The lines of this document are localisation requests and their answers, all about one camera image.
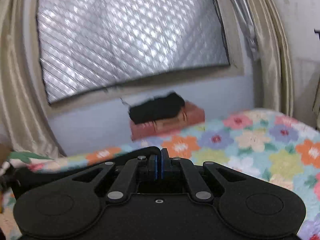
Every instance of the quilted foil sheet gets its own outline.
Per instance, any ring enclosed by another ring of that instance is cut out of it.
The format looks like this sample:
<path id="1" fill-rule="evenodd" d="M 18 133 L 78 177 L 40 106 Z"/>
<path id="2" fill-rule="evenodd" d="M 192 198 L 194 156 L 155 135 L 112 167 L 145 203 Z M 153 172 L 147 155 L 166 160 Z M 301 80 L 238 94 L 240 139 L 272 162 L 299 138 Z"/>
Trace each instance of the quilted foil sheet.
<path id="1" fill-rule="evenodd" d="M 177 69 L 228 64 L 212 0 L 39 0 L 50 103 Z"/>

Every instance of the screw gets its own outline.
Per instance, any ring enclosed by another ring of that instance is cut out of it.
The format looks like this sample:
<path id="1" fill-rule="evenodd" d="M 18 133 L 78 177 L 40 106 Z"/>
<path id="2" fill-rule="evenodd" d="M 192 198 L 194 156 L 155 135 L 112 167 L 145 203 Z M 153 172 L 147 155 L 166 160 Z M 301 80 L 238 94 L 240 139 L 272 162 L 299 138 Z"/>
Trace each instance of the screw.
<path id="1" fill-rule="evenodd" d="M 209 199 L 211 198 L 211 193 L 206 192 L 206 191 L 200 191 L 196 193 L 196 197 L 198 199 Z"/>
<path id="2" fill-rule="evenodd" d="M 110 199 L 120 199 L 123 197 L 123 193 L 120 191 L 111 191 L 108 193 L 108 198 Z"/>

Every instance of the orange flower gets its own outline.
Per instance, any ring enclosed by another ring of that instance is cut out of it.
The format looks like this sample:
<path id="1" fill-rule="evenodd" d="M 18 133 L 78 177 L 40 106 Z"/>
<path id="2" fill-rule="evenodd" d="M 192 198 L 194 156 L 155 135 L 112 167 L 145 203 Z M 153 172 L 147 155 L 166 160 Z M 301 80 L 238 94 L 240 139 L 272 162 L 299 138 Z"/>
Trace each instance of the orange flower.
<path id="1" fill-rule="evenodd" d="M 193 136 L 181 137 L 174 135 L 171 141 L 164 141 L 161 145 L 168 149 L 169 157 L 191 158 L 192 151 L 200 150 L 197 144 L 197 138 Z"/>
<path id="2" fill-rule="evenodd" d="M 320 143 L 313 143 L 306 139 L 303 144 L 296 146 L 296 151 L 301 154 L 301 161 L 305 165 L 312 164 L 320 169 Z"/>
<path id="3" fill-rule="evenodd" d="M 119 153 L 120 151 L 121 148 L 119 147 L 105 148 L 100 151 L 89 153 L 85 158 L 88 160 L 88 165 L 93 165 L 112 159 L 113 155 Z"/>

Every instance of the floral tablecloth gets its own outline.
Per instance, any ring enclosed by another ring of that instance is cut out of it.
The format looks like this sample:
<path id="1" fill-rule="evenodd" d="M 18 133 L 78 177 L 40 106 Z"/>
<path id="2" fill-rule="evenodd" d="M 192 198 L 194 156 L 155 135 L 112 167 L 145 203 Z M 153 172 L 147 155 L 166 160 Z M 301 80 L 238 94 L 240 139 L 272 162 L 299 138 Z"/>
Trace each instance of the floral tablecloth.
<path id="1" fill-rule="evenodd" d="M 8 162 L 15 167 L 27 165 L 36 172 L 55 172 L 102 162 L 147 146 L 167 148 L 170 157 L 188 158 L 196 165 L 214 161 L 292 190 L 307 208 L 298 236 L 302 240 L 320 240 L 320 133 L 278 112 L 255 109 L 170 134 L 58 160 L 14 152 Z M 0 172 L 7 166 L 4 163 Z M 0 227 L 8 239 L 20 236 L 12 216 L 14 203 L 12 192 L 7 192 Z"/>

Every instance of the pink box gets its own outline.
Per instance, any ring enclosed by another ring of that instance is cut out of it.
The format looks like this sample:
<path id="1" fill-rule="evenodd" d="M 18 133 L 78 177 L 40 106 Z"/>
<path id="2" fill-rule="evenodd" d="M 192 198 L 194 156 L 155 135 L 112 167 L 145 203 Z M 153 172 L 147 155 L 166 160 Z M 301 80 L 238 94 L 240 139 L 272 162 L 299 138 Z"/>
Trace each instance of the pink box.
<path id="1" fill-rule="evenodd" d="M 174 130 L 181 130 L 185 127 L 204 121 L 204 110 L 193 103 L 186 101 L 185 106 L 181 109 L 177 117 L 141 124 L 134 124 L 134 122 L 130 120 L 131 139 L 132 141 L 135 141 Z"/>

